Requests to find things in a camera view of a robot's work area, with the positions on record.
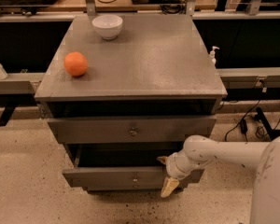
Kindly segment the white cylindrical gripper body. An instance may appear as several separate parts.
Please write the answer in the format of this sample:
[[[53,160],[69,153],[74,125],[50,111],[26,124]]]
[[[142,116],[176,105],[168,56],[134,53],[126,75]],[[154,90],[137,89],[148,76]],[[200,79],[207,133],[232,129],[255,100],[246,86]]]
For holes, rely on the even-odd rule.
[[[167,174],[176,180],[183,180],[193,170],[203,168],[204,161],[196,161],[187,156],[184,151],[175,152],[166,159]]]

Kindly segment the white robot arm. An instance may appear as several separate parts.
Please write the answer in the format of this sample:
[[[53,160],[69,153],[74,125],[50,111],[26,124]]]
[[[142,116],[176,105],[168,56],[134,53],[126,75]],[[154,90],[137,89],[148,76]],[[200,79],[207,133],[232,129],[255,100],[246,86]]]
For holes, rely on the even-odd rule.
[[[162,198],[168,197],[192,171],[211,161],[254,169],[249,224],[280,224],[280,136],[271,142],[218,142],[193,135],[180,151],[160,160],[168,174],[161,189]]]

